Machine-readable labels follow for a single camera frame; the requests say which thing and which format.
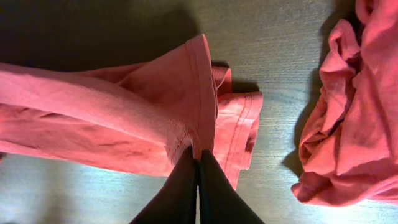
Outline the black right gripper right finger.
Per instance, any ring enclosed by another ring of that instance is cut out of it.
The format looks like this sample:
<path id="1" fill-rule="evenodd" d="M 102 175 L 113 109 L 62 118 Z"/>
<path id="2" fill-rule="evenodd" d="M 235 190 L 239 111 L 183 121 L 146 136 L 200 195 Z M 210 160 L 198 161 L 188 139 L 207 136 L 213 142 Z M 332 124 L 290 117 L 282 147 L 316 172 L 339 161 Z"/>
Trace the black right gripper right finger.
<path id="1" fill-rule="evenodd" d="M 198 171 L 203 224 L 264 224 L 232 188 L 209 150 L 202 152 Z"/>

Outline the orange t-shirt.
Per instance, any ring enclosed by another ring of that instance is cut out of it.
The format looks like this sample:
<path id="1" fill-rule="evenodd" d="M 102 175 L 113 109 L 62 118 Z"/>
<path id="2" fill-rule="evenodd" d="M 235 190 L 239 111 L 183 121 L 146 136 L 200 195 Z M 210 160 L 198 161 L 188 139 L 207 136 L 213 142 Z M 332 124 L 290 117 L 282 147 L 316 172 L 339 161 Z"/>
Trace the orange t-shirt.
<path id="1" fill-rule="evenodd" d="M 249 169 L 262 93 L 235 93 L 198 35 L 146 63 L 83 72 L 1 65 L 1 151 L 168 176 L 187 147 L 230 184 Z"/>

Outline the red garment with white letters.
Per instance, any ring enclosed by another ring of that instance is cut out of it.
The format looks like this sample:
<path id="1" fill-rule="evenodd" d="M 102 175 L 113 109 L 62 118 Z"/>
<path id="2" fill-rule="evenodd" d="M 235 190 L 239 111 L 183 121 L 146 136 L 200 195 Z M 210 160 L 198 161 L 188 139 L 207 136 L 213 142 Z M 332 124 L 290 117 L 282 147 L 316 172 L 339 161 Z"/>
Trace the red garment with white letters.
<path id="1" fill-rule="evenodd" d="M 340 20 L 328 39 L 298 147 L 302 203 L 397 203 L 397 0 L 357 1 L 356 15 L 359 30 Z"/>

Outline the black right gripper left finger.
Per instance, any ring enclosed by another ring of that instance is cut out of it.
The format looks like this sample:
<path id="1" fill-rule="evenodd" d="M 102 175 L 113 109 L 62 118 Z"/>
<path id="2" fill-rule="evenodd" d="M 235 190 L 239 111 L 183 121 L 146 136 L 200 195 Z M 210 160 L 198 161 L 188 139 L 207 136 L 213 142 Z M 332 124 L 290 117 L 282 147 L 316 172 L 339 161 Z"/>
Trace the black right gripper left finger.
<path id="1" fill-rule="evenodd" d="M 195 223 L 196 209 L 197 164 L 190 146 L 180 156 L 164 186 L 131 224 Z"/>

